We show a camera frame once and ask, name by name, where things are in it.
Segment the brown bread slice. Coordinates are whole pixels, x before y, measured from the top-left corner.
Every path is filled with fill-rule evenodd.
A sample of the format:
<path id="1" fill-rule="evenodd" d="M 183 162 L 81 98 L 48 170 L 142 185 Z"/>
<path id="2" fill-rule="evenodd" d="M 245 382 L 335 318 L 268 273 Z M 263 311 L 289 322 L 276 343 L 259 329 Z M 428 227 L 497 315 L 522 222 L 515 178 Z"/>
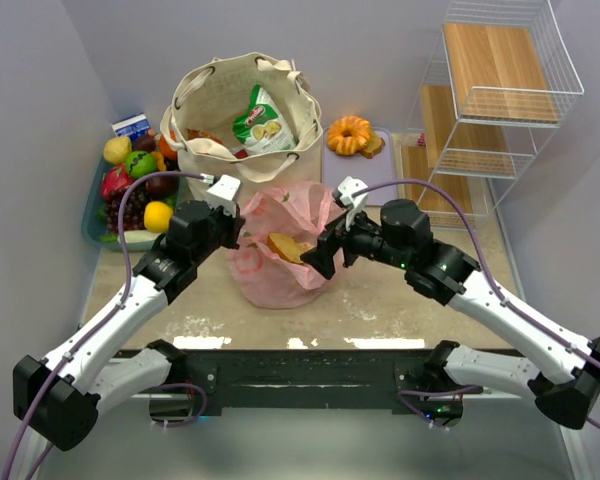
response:
<path id="1" fill-rule="evenodd" d="M 267 246 L 282 260 L 292 264 L 303 264 L 301 256 L 313 249 L 314 246 L 307 242 L 298 242 L 283 233 L 270 233 L 267 236 Z"/>

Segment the pink plastic grocery bag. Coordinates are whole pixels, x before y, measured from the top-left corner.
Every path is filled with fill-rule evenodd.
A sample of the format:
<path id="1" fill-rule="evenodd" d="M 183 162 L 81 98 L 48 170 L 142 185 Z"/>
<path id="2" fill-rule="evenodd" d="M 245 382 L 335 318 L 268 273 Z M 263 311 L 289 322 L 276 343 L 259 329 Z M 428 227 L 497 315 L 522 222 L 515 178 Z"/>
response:
<path id="1" fill-rule="evenodd" d="M 321 295 L 333 281 L 305 263 L 282 260 L 268 248 L 267 236 L 283 233 L 315 247 L 324 227 L 341 213 L 332 189 L 317 182 L 256 193 L 242 211 L 239 248 L 227 253 L 229 271 L 244 297 L 256 307 L 292 309 Z"/>

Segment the large red cookie bag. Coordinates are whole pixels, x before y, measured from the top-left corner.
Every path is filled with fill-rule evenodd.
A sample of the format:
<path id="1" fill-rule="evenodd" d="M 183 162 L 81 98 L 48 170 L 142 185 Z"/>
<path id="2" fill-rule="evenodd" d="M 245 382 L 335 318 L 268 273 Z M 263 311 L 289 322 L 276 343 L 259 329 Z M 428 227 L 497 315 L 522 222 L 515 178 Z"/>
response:
<path id="1" fill-rule="evenodd" d="M 188 129 L 186 139 L 187 146 L 194 151 L 208 151 L 218 146 L 224 147 L 224 143 L 218 137 L 204 130 Z"/>

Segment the green white chips bag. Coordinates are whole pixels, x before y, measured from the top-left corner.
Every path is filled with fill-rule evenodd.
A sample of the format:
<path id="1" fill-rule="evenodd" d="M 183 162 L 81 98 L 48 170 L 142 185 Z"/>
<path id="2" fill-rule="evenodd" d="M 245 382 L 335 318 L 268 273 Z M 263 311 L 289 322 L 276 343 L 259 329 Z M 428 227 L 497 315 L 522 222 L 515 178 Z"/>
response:
<path id="1" fill-rule="evenodd" d="M 271 95 L 256 84 L 246 112 L 232 125 L 236 139 L 249 156 L 293 150 L 296 139 Z"/>

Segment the cream canvas tote bag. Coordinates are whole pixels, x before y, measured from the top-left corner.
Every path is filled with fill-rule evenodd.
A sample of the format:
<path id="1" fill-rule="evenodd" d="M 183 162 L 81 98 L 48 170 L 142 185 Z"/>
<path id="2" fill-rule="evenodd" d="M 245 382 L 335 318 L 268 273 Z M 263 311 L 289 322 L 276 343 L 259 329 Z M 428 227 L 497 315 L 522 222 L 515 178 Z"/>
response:
<path id="1" fill-rule="evenodd" d="M 235 177 L 242 200 L 322 179 L 320 105 L 289 60 L 253 52 L 190 71 L 160 131 L 181 171 Z"/>

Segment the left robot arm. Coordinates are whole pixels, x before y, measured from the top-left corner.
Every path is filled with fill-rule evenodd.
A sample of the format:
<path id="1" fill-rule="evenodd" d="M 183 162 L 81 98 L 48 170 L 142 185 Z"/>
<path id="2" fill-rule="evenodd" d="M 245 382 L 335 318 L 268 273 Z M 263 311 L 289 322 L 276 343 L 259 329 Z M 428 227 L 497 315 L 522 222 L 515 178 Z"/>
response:
<path id="1" fill-rule="evenodd" d="M 172 370 L 183 367 L 184 354 L 162 340 L 120 364 L 108 362 L 141 326 L 188 288 L 212 253 L 221 247 L 237 248 L 243 224 L 234 201 L 180 204 L 168 232 L 156 239 L 100 312 L 45 358 L 25 356 L 16 364 L 16 417 L 59 450 L 68 451 L 106 412 L 163 384 Z"/>

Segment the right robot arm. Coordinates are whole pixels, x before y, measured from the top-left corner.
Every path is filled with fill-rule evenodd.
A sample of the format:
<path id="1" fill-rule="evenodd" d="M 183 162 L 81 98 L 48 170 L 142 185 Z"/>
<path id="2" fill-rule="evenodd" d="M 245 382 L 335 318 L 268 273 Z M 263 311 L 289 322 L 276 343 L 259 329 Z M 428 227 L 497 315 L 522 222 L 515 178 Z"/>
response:
<path id="1" fill-rule="evenodd" d="M 580 430 L 600 394 L 600 337 L 589 339 L 548 319 L 486 276 L 485 267 L 461 249 L 435 239 L 428 216 L 411 200 L 393 200 L 374 222 L 347 212 L 330 222 L 301 259 L 324 278 L 357 258 L 404 272 L 412 289 L 486 326 L 520 353 L 519 358 L 480 353 L 442 342 L 428 371 L 462 387 L 495 389 L 534 402 L 555 423 Z"/>

